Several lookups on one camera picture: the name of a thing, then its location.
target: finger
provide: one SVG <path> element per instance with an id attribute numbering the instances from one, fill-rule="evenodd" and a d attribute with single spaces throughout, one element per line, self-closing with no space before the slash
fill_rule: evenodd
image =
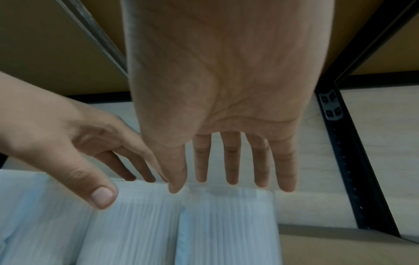
<path id="1" fill-rule="evenodd" d="M 118 196 L 112 181 L 88 163 L 68 140 L 50 142 L 19 158 L 48 173 L 97 209 L 108 208 Z"/>
<path id="2" fill-rule="evenodd" d="M 143 135 L 147 146 L 153 150 L 163 175 L 169 182 L 169 192 L 177 193 L 185 185 L 188 177 L 185 145 L 168 147 Z"/>
<path id="3" fill-rule="evenodd" d="M 121 162 L 119 157 L 112 151 L 105 151 L 95 155 L 95 158 L 107 165 L 118 176 L 127 181 L 134 181 L 136 177 Z"/>
<path id="4" fill-rule="evenodd" d="M 153 176 L 153 173 L 148 168 L 147 163 L 140 155 L 131 152 L 125 147 L 117 148 L 114 152 L 126 157 L 146 182 L 156 182 L 156 178 Z"/>
<path id="5" fill-rule="evenodd" d="M 278 185 L 283 191 L 291 192 L 297 185 L 296 137 L 268 141 L 275 163 Z"/>
<path id="6" fill-rule="evenodd" d="M 211 135 L 196 134 L 192 139 L 193 161 L 195 164 L 195 177 L 199 182 L 205 182 L 208 175 L 208 162 L 211 151 Z"/>
<path id="7" fill-rule="evenodd" d="M 269 145 L 265 139 L 254 134 L 246 134 L 252 148 L 254 183 L 261 187 L 269 184 Z"/>
<path id="8" fill-rule="evenodd" d="M 153 154 L 151 149 L 144 143 L 140 134 L 131 129 L 126 123 L 124 123 L 124 128 L 120 134 L 122 136 L 123 141 L 122 145 L 129 151 L 139 155 L 145 161 L 147 161 L 150 164 L 150 166 L 152 166 L 152 168 L 154 168 L 155 171 L 160 175 L 160 177 L 167 182 L 155 155 Z"/>
<path id="9" fill-rule="evenodd" d="M 226 180 L 231 185 L 239 182 L 241 137 L 238 131 L 221 132 L 221 139 L 224 144 L 224 166 Z"/>

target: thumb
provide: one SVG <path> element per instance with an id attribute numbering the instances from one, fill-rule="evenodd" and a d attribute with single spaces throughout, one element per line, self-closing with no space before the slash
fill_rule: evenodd
<path id="1" fill-rule="evenodd" d="M 88 163 L 70 141 L 36 148 L 19 158 L 54 177 L 96 209 L 108 208 L 118 196 L 114 183 Z"/>

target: white paper stack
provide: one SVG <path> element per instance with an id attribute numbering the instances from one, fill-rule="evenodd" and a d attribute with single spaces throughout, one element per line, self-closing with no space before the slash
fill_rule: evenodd
<path id="1" fill-rule="evenodd" d="M 173 265 L 180 196 L 167 185 L 118 182 L 112 207 L 96 212 L 77 265 Z"/>
<path id="2" fill-rule="evenodd" d="M 56 181 L 35 185 L 24 198 L 14 218 L 23 220 L 7 238 L 0 264 L 74 264 L 92 209 Z"/>
<path id="3" fill-rule="evenodd" d="M 282 264 L 272 193 L 190 188 L 182 204 L 175 264 Z"/>

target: hand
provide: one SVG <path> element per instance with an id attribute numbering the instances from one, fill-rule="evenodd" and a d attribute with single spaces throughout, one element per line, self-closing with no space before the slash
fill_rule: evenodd
<path id="1" fill-rule="evenodd" d="M 116 154 L 127 157 L 147 182 L 153 153 L 119 117 L 37 88 L 0 72 L 0 152 L 47 172 L 97 209 L 118 190 L 79 152 L 93 156 L 125 180 L 136 177 Z"/>
<path id="2" fill-rule="evenodd" d="M 207 178 L 221 132 L 236 184 L 246 133 L 258 186 L 272 150 L 279 187 L 296 186 L 296 132 L 328 47 L 329 0 L 124 0 L 128 68 L 141 132 L 178 192 L 192 139 L 196 179 Z"/>

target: skin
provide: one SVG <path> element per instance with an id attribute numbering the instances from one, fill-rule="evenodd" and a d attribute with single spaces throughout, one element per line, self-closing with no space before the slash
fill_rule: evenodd
<path id="1" fill-rule="evenodd" d="M 121 178 L 136 177 L 116 154 L 127 157 L 147 182 L 160 172 L 140 135 L 118 116 L 40 89 L 0 72 L 0 152 L 42 170 L 94 208 L 118 195 L 112 181 L 80 153 L 105 163 Z"/>
<path id="2" fill-rule="evenodd" d="M 211 134 L 224 144 L 226 179 L 239 181 L 240 132 L 254 179 L 297 183 L 296 133 L 319 78 L 332 0 L 122 0 L 131 93 L 141 133 L 169 191 L 186 182 L 192 140 L 196 179 L 207 179 Z"/>

